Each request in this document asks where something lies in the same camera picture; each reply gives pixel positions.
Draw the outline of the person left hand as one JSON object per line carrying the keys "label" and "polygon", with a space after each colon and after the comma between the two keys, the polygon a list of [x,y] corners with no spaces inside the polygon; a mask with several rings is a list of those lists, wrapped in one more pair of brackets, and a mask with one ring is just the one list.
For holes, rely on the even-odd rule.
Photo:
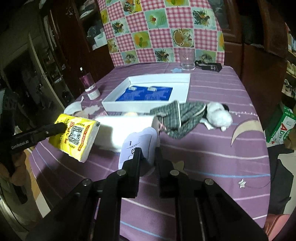
{"label": "person left hand", "polygon": [[15,165],[15,172],[10,175],[7,168],[1,161],[1,181],[6,181],[10,184],[27,187],[30,183],[30,175],[25,164],[26,154],[24,151],[12,155],[11,159]]}

